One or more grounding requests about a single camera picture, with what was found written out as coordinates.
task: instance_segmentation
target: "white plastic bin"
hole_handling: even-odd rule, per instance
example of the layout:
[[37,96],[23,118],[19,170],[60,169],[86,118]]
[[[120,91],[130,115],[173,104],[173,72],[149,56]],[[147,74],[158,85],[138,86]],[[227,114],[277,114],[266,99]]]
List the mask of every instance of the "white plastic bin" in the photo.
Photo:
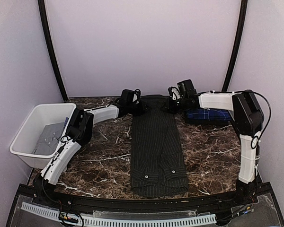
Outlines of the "white plastic bin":
[[50,155],[33,154],[36,143],[45,126],[64,122],[71,117],[76,105],[74,103],[41,104],[29,114],[10,146],[11,153],[18,155],[32,168],[43,169],[53,157]]

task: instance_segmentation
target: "gray fabric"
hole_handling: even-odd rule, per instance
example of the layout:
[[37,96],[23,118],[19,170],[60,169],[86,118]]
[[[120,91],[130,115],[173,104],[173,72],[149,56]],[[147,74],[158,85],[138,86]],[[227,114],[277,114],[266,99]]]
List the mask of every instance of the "gray fabric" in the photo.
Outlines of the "gray fabric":
[[144,97],[151,110],[133,118],[132,191],[161,197],[188,190],[188,179],[174,115],[161,111],[166,98]]
[[44,127],[34,149],[35,155],[51,155],[55,152],[64,130],[64,122]]

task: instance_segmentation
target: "blue plaid cloth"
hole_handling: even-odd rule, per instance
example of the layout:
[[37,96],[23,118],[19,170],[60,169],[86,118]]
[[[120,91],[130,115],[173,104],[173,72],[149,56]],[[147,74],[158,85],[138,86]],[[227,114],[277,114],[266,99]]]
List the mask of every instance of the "blue plaid cloth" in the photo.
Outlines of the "blue plaid cloth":
[[230,121],[231,116],[227,110],[218,109],[192,109],[187,111],[187,118],[193,120]]

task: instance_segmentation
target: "white backdrop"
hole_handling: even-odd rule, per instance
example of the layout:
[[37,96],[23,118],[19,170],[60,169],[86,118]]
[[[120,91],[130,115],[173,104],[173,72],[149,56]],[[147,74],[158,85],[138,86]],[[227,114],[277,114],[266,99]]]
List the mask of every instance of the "white backdrop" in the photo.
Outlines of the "white backdrop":
[[220,90],[240,0],[48,0],[69,97],[163,94],[184,79]]

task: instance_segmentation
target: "brown marble surface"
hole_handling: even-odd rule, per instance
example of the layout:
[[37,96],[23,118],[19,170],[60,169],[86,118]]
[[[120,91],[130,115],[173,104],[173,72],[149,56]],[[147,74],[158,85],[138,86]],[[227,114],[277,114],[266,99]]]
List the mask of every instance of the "brown marble surface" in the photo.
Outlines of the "brown marble surface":
[[[106,105],[113,98],[72,98],[78,108]],[[240,143],[232,128],[189,125],[178,114],[189,191],[181,198],[235,190],[240,170]],[[146,199],[131,192],[131,117],[100,122],[90,143],[71,159],[57,192],[110,199]],[[34,170],[29,184],[40,170]]]

